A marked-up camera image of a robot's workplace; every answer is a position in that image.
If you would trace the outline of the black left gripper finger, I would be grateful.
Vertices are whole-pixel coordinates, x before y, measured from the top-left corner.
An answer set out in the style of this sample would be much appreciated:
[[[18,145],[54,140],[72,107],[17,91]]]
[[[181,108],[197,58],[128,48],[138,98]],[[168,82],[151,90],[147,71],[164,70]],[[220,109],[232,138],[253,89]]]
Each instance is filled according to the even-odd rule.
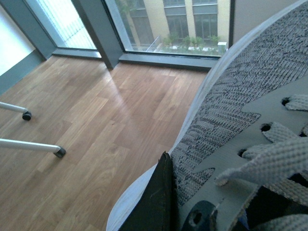
[[[176,180],[169,153],[163,152],[123,231],[175,231]]]

